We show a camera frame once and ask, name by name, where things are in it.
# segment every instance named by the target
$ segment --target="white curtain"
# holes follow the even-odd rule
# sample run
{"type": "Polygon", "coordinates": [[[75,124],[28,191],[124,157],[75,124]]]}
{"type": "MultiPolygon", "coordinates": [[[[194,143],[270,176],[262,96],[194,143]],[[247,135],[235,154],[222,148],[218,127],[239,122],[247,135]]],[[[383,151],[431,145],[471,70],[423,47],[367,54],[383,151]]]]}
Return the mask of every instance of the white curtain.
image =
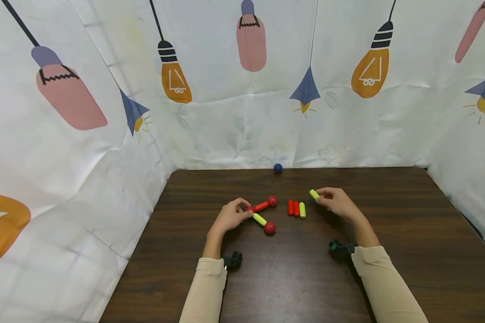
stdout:
{"type": "Polygon", "coordinates": [[[485,238],[485,0],[8,2],[0,323],[97,322],[175,168],[429,167],[485,238]]]}

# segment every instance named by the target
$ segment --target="brown table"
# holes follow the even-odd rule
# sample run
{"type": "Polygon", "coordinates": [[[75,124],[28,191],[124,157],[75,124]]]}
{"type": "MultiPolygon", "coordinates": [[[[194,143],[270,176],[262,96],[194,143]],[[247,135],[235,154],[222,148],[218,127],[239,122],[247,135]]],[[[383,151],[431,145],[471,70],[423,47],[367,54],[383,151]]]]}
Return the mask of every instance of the brown table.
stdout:
{"type": "Polygon", "coordinates": [[[415,167],[379,169],[179,170],[172,174],[104,313],[102,323],[177,323],[205,236],[222,205],[268,196],[260,214],[229,232],[223,254],[243,262],[229,272],[220,322],[371,322],[366,296],[328,242],[345,240],[311,188],[342,187],[375,228],[429,322],[485,322],[485,245],[433,180],[415,167]],[[304,201],[307,218],[287,216],[304,201]]]}

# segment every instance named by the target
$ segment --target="black device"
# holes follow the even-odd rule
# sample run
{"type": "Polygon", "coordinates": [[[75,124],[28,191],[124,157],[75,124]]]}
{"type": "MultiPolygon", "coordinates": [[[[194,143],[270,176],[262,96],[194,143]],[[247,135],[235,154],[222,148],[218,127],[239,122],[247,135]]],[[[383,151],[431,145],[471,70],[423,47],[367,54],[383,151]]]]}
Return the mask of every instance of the black device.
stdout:
{"type": "Polygon", "coordinates": [[[355,249],[356,245],[353,242],[342,244],[338,239],[329,242],[329,253],[332,258],[337,260],[348,259],[355,249]]]}
{"type": "Polygon", "coordinates": [[[241,263],[243,261],[243,254],[239,251],[234,251],[231,257],[225,256],[223,257],[223,260],[225,261],[225,270],[230,268],[230,269],[236,269],[241,266],[241,263]]]}

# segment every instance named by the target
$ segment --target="person's right hand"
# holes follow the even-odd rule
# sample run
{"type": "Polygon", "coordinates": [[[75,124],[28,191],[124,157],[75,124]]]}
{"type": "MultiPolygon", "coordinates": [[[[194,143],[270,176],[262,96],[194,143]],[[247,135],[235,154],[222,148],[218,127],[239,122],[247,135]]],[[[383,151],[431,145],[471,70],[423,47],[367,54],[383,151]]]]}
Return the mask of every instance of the person's right hand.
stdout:
{"type": "Polygon", "coordinates": [[[320,197],[316,202],[327,208],[328,211],[348,221],[364,217],[359,208],[341,188],[324,187],[316,190],[320,197]]]}
{"type": "Polygon", "coordinates": [[[243,220],[251,218],[253,212],[243,211],[240,207],[241,205],[245,207],[251,206],[247,200],[241,197],[224,205],[215,222],[212,224],[210,232],[224,236],[227,231],[235,229],[243,220]]]}

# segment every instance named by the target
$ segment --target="leaf pattern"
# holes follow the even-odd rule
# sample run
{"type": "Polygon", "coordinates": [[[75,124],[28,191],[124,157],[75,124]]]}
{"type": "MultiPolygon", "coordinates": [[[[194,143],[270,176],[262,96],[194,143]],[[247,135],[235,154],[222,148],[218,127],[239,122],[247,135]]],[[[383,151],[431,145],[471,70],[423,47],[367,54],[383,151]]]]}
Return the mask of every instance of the leaf pattern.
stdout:
{"type": "Polygon", "coordinates": [[[177,118],[178,120],[178,123],[179,125],[184,129],[184,130],[187,130],[187,131],[190,131],[190,126],[189,126],[189,123],[187,122],[187,120],[185,120],[184,118],[182,117],[178,117],[177,118]]]}
{"type": "Polygon", "coordinates": [[[185,116],[187,114],[188,114],[188,111],[187,111],[187,108],[185,107],[185,105],[180,105],[176,115],[177,116],[185,116]]]}
{"type": "Polygon", "coordinates": [[[336,98],[336,94],[330,91],[325,93],[325,103],[329,106],[329,108],[337,109],[336,104],[338,103],[338,99],[336,98]]]}
{"type": "Polygon", "coordinates": [[[228,137],[226,137],[226,141],[228,142],[228,144],[230,145],[230,147],[232,147],[234,150],[237,151],[237,139],[236,139],[236,135],[235,133],[231,133],[228,135],[228,137]]]}
{"type": "Polygon", "coordinates": [[[273,167],[276,163],[284,163],[288,160],[287,155],[273,150],[273,156],[262,156],[256,161],[257,166],[273,167]]]}
{"type": "Polygon", "coordinates": [[[235,129],[239,130],[240,133],[244,133],[244,129],[246,127],[245,127],[243,118],[241,118],[241,117],[235,118],[234,119],[234,125],[235,125],[235,129]]]}
{"type": "Polygon", "coordinates": [[[253,137],[255,136],[255,131],[250,131],[246,134],[246,141],[251,142],[253,141],[253,137]]]}
{"type": "Polygon", "coordinates": [[[250,142],[245,142],[245,144],[241,148],[241,152],[243,150],[252,150],[253,149],[253,144],[250,142]]]}

